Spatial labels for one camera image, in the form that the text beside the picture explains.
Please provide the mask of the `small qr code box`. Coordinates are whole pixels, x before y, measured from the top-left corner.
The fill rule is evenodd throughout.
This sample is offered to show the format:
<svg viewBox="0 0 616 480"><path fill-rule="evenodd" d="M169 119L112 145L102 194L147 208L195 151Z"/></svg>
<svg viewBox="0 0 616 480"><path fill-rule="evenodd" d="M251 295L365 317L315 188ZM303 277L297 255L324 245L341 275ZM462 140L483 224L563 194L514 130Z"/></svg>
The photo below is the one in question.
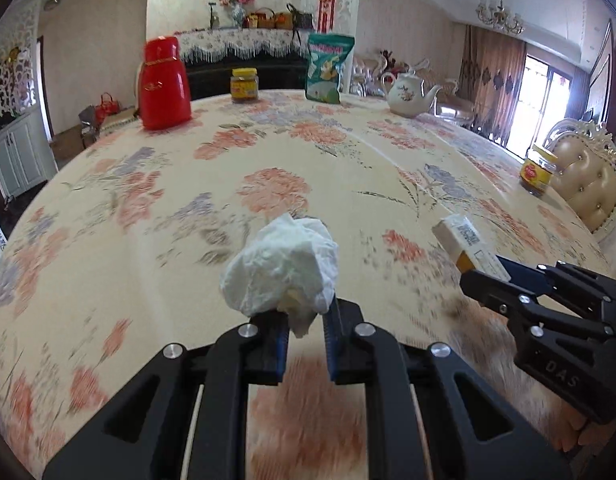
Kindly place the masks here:
<svg viewBox="0 0 616 480"><path fill-rule="evenodd" d="M500 281L511 279L468 217L452 214L433 226L432 232L461 273L476 270Z"/></svg>

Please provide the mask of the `white tissue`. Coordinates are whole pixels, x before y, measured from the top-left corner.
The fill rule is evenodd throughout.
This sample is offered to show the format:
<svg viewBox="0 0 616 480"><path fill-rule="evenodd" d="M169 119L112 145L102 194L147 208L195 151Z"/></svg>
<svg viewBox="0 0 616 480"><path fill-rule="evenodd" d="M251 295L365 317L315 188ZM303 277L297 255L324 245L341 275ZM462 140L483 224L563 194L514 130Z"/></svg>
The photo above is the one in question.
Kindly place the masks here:
<svg viewBox="0 0 616 480"><path fill-rule="evenodd" d="M330 310L340 274L338 245L316 218L282 214L228 263L220 292L232 310L252 318L268 311L287 315L297 338Z"/></svg>

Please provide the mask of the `yellow label jar right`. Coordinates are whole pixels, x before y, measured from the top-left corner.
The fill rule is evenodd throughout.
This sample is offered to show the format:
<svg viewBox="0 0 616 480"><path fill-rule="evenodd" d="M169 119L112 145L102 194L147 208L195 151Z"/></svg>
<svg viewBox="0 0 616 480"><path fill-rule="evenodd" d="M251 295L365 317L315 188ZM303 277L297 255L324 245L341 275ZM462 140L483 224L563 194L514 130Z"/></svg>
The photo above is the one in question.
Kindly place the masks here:
<svg viewBox="0 0 616 480"><path fill-rule="evenodd" d="M558 156L532 144L520 170L520 185L529 193L543 196L549 187L557 162Z"/></svg>

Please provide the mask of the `brown curtain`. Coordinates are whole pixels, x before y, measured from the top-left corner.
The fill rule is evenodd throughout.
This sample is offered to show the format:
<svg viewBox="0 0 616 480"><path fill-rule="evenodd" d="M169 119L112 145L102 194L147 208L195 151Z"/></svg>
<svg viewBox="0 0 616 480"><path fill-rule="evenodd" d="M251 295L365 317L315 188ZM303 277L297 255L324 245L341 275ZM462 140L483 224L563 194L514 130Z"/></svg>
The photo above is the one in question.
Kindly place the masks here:
<svg viewBox="0 0 616 480"><path fill-rule="evenodd" d="M465 29L458 96L474 105L470 129L506 146L520 98L527 44L468 25Z"/></svg>

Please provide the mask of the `white floral teapot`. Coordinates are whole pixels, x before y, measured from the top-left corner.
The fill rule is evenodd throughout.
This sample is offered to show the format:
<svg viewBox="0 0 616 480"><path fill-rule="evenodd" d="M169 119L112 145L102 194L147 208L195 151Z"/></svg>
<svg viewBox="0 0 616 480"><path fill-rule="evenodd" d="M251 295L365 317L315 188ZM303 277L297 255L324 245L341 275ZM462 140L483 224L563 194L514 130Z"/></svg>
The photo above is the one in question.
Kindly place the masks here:
<svg viewBox="0 0 616 480"><path fill-rule="evenodd" d="M397 76L385 73L381 83L389 110L405 118L428 113L434 105L437 93L442 90L440 84L435 84L425 92L424 80L411 72L400 73Z"/></svg>

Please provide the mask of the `chandelier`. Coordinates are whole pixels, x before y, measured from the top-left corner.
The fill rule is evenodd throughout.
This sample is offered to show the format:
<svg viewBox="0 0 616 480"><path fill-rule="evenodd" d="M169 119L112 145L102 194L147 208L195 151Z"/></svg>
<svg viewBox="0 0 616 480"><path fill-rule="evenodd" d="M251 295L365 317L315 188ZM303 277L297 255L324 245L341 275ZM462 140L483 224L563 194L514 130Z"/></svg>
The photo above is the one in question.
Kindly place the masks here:
<svg viewBox="0 0 616 480"><path fill-rule="evenodd" d="M520 36L524 32L521 15L513 13L504 4L504 0L483 0L476 6L475 12L479 21L497 32L511 36Z"/></svg>

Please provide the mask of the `low white cabinet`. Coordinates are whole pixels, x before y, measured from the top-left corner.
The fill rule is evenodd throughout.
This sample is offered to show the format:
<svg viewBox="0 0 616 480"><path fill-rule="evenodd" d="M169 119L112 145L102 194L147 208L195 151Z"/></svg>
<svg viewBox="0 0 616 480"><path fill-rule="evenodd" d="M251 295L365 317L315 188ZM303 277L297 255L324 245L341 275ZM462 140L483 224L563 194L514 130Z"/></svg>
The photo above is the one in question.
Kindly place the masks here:
<svg viewBox="0 0 616 480"><path fill-rule="evenodd" d="M57 173L38 105L0 130L0 192L5 200L52 180Z"/></svg>

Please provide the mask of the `green snack bag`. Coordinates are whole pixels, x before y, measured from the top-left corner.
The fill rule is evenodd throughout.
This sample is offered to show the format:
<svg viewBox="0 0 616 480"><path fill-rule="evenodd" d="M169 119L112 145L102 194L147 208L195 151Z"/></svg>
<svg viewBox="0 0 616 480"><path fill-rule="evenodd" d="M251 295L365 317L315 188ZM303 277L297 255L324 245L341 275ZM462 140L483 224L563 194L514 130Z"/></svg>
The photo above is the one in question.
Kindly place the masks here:
<svg viewBox="0 0 616 480"><path fill-rule="evenodd" d="M305 87L307 100L340 104L340 76L354 45L353 36L317 32L309 36L309 64Z"/></svg>

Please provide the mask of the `red thermos jug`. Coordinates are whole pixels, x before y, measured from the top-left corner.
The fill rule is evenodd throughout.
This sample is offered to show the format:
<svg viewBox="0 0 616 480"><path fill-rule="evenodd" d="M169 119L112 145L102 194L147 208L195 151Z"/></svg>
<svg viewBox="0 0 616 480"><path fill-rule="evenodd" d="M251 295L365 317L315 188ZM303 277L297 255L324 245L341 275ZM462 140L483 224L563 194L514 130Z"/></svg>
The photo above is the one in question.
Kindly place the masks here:
<svg viewBox="0 0 616 480"><path fill-rule="evenodd" d="M138 82L139 114L148 131L162 131L192 117L186 66L175 36L159 36L144 47Z"/></svg>

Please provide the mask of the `red handbag on floor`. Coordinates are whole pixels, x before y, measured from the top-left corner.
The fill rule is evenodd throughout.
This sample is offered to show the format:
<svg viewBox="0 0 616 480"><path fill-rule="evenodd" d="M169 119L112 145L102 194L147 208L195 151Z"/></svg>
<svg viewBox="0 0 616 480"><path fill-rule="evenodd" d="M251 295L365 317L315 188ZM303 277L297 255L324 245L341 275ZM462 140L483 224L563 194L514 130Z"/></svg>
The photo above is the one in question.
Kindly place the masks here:
<svg viewBox="0 0 616 480"><path fill-rule="evenodd" d="M120 112L120 104L112 97L110 92L104 92L101 94L100 102L94 110L96 122L100 126L108 116L116 115Z"/></svg>

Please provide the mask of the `yellow lid jar far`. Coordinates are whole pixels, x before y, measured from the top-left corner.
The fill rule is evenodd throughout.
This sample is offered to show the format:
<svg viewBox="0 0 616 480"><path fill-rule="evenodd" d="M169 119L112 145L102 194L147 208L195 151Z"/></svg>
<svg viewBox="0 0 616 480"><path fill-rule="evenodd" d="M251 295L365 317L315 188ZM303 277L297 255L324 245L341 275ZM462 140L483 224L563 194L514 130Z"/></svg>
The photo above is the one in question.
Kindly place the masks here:
<svg viewBox="0 0 616 480"><path fill-rule="evenodd" d="M259 80L256 68L244 67L232 70L230 93L234 102L250 102L258 99Z"/></svg>

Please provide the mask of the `black handbag on piano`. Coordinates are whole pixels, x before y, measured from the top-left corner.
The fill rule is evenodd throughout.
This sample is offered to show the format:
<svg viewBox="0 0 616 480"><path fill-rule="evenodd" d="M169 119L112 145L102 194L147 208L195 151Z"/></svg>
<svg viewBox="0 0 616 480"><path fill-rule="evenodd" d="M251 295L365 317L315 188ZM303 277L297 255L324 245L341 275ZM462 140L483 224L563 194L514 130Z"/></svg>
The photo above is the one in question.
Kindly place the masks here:
<svg viewBox="0 0 616 480"><path fill-rule="evenodd" d="M291 13L294 29L313 30L314 18L311 13L299 11L294 4L287 3L287 11Z"/></svg>

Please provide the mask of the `floral lace piano cover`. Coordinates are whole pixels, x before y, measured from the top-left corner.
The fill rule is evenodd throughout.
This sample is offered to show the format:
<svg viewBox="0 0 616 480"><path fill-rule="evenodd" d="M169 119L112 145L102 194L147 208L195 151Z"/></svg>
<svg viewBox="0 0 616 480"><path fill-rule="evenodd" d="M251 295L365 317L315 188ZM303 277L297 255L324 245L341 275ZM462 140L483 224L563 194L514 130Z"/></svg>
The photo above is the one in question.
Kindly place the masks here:
<svg viewBox="0 0 616 480"><path fill-rule="evenodd" d="M228 56L249 60L261 53L273 58L291 54L306 58L310 35L306 29L222 28L180 32L176 37L180 58L193 65L217 63Z"/></svg>

